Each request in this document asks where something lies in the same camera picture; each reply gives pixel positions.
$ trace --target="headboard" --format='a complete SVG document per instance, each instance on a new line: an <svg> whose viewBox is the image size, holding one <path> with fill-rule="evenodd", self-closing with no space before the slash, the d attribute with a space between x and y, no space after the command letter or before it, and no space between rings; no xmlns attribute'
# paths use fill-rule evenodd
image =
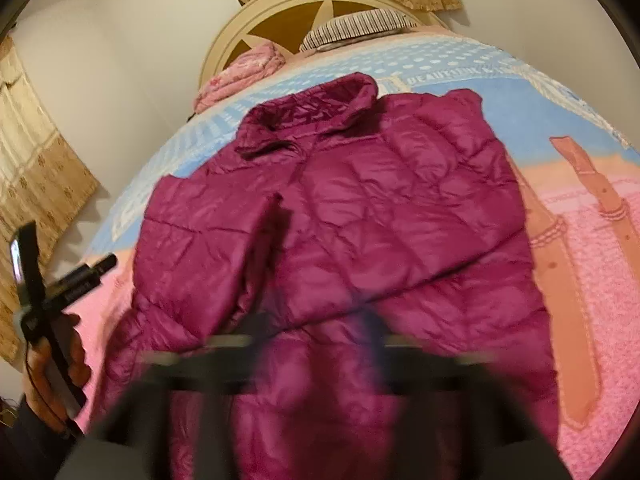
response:
<svg viewBox="0 0 640 480"><path fill-rule="evenodd" d="M236 57L271 40L285 58L298 52L306 34L331 18L368 9L397 9L425 25L447 27L432 12L411 11L393 0L252 0L220 31L202 65L200 85Z"/></svg>

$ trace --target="hand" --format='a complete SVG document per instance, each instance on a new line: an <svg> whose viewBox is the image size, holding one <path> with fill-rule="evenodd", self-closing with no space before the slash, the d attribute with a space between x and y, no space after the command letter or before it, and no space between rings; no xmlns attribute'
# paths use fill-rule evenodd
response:
<svg viewBox="0 0 640 480"><path fill-rule="evenodd" d="M80 323L80 317L71 315L73 326ZM68 419L62 400L51 389L44 375L47 364L51 361L51 345L42 338L36 346L29 348L27 366L31 371L31 379L27 370L22 375L24 396L31 411L47 426L57 433L65 431ZM84 348L78 332L74 330L70 349L72 363L69 366L69 378L79 388L84 387L91 377L91 368L84 362Z"/></svg>

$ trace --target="puffer jacket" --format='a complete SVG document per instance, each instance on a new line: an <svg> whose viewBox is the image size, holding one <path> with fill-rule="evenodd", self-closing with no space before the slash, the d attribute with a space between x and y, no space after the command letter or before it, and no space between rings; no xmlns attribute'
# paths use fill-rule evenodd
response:
<svg viewBox="0 0 640 480"><path fill-rule="evenodd" d="M377 94L355 73L258 105L191 178L158 183L94 418L140 373L140 352L196 349L274 286L281 332L257 393L232 404L244 478L384 475L398 404L372 386L354 297L428 351L487 352L555 443L548 314L518 185L481 98ZM187 479L198 398L177 394L172 410L175 478Z"/></svg>

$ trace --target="sleeve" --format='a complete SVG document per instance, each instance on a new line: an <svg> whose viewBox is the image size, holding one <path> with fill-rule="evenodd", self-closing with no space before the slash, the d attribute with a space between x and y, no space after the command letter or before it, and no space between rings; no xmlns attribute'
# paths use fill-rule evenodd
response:
<svg viewBox="0 0 640 480"><path fill-rule="evenodd" d="M17 480L53 480L69 452L76 444L73 434L81 434L74 422L64 434L54 432L30 409L24 398L18 419L2 436L2 454L11 462Z"/></svg>

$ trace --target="striped pillow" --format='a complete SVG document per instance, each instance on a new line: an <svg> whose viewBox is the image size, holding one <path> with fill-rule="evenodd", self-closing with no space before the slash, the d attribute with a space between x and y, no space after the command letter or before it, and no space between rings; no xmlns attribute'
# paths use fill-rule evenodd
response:
<svg viewBox="0 0 640 480"><path fill-rule="evenodd" d="M350 40L408 27L417 27L417 23L394 9L371 9L345 14L310 31L300 45L300 52L334 41Z"/></svg>

